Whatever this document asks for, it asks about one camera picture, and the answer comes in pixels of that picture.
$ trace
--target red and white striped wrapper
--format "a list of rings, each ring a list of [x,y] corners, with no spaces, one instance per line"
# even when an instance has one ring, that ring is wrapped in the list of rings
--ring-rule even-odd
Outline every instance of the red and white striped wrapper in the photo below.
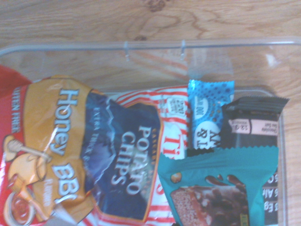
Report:
[[[111,98],[124,107],[137,103],[156,106],[163,124],[160,151],[169,158],[184,158],[190,123],[187,86],[132,91],[117,94]],[[93,212],[91,214],[98,217],[97,225],[99,226],[171,226],[175,222],[158,175],[155,178],[151,203],[144,222],[114,218],[99,211]],[[94,226],[94,222],[90,221],[93,219],[92,215],[87,216],[79,225]]]

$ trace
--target snack bag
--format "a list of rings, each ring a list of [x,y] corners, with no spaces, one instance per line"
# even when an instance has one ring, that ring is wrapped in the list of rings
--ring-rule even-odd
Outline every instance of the snack bag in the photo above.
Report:
[[[124,108],[68,76],[22,81],[0,96],[1,225],[174,222],[157,165],[160,152],[184,157],[187,101],[169,115]]]
[[[277,147],[221,149],[183,160],[160,156],[158,174],[181,226],[263,226],[261,187]]]
[[[11,71],[0,68],[0,224],[96,225],[80,158],[91,88],[66,76],[30,84]]]
[[[158,150],[172,159],[184,158],[190,120],[187,86],[137,90],[117,94],[111,98],[126,108],[137,104],[155,106],[162,122]],[[146,224],[171,225],[174,219],[157,175],[152,192],[153,197]]]
[[[288,99],[279,97],[242,97],[222,106],[222,148],[277,146],[278,120]],[[262,187],[265,225],[278,223],[277,171]]]
[[[192,146],[208,149],[220,146],[222,105],[234,97],[234,81],[203,82],[190,80],[189,103],[192,109]]]

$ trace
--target wooden table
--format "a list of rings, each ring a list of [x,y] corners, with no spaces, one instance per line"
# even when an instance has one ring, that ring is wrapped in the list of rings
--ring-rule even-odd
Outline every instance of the wooden table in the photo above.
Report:
[[[298,0],[74,0],[0,3],[0,47],[22,42],[301,36]],[[301,76],[268,76],[285,109],[289,225],[301,225]]]

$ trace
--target container rim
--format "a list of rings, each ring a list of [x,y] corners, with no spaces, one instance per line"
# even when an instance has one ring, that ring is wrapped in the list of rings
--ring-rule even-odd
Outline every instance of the container rim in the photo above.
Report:
[[[186,48],[218,48],[268,45],[301,46],[301,37],[270,37],[270,38],[231,38],[202,39],[182,41],[117,41],[117,42],[53,42],[53,43],[18,43],[0,48],[0,57],[13,52],[25,51],[81,51],[81,50],[129,50],[142,49],[182,49]]]

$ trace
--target plastic bin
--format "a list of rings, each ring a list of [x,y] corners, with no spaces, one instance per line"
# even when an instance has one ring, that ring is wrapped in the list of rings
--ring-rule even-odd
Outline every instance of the plastic bin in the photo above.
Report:
[[[182,42],[26,44],[0,49],[0,64],[36,81],[72,75],[109,94],[204,81],[235,80],[235,97],[298,97],[301,40],[238,39]],[[298,118],[289,121],[298,123]],[[278,221],[286,226],[284,121],[280,118]]]

